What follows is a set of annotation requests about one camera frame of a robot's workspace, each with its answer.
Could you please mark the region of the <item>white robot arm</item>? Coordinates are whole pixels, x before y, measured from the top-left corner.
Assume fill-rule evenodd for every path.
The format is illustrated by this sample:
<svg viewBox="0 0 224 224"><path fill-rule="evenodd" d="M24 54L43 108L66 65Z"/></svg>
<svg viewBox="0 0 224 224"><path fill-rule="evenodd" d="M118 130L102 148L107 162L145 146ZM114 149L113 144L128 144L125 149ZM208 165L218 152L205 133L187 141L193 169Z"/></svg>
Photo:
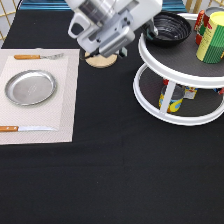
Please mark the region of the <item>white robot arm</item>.
<svg viewBox="0 0 224 224"><path fill-rule="evenodd" d="M74 11L68 34L90 55L126 55L135 31L146 26L147 35L158 35L154 17L163 0L65 0Z"/></svg>

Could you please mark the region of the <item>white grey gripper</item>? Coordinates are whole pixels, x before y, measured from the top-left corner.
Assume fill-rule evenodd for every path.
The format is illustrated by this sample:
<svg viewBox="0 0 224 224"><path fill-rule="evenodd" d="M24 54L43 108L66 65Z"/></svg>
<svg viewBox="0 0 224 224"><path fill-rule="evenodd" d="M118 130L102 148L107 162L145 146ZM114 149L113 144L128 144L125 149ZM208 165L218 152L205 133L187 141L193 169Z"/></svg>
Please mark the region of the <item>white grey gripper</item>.
<svg viewBox="0 0 224 224"><path fill-rule="evenodd" d="M162 10L163 0L67 0L74 12L68 34L90 55L128 55L125 48L134 31L147 22L146 35L158 35L153 17Z"/></svg>

